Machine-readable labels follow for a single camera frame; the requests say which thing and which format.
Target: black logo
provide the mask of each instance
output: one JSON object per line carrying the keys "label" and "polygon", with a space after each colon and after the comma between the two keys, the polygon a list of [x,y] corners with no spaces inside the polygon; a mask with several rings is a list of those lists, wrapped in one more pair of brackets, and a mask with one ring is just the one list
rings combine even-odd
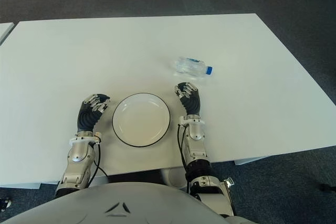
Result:
{"label": "black logo", "polygon": [[125,202],[122,204],[122,208],[123,210],[121,209],[121,211],[116,208],[121,208],[121,207],[118,207],[120,205],[120,202],[118,202],[117,204],[115,204],[113,207],[111,207],[110,209],[108,209],[105,214],[108,213],[108,217],[126,217],[128,216],[131,211],[128,209],[128,207],[126,206]]}

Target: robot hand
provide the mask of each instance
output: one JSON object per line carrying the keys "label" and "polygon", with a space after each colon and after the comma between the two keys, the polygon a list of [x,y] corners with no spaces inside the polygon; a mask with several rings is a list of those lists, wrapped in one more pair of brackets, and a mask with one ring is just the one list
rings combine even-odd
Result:
{"label": "robot hand", "polygon": [[175,93],[185,107],[187,115],[199,115],[201,102],[197,87],[190,82],[181,82],[175,86]]}
{"label": "robot hand", "polygon": [[87,97],[79,110],[77,132],[93,131],[93,127],[107,109],[110,98],[104,94],[93,94]]}

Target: plastic water bottle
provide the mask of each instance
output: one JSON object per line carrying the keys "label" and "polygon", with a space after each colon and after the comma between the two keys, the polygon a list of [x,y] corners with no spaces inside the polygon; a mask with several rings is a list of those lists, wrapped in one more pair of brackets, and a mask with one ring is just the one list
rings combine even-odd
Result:
{"label": "plastic water bottle", "polygon": [[176,71],[200,77],[205,74],[211,74],[212,67],[206,66],[204,62],[200,60],[179,57],[176,63]]}

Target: gray carpet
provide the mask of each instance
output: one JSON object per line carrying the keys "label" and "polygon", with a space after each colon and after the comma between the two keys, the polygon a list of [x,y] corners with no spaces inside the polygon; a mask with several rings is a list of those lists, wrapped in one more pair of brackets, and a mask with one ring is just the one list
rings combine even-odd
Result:
{"label": "gray carpet", "polygon": [[[336,102],[336,0],[0,0],[0,23],[228,13],[257,13]],[[232,162],[214,167],[237,183],[232,194],[239,215],[264,224],[325,224],[336,220],[336,196],[319,192],[315,185],[336,184],[335,155],[332,147],[241,167]],[[14,202],[0,213],[0,220],[50,200],[53,191],[54,186],[47,185],[40,190],[0,189],[0,197],[12,195]]]}

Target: blue bottle cap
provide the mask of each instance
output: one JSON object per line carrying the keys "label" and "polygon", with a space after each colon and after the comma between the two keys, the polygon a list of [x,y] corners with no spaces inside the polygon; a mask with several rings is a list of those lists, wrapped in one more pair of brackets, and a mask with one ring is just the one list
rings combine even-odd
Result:
{"label": "blue bottle cap", "polygon": [[206,74],[211,74],[212,72],[212,67],[207,67],[206,68]]}

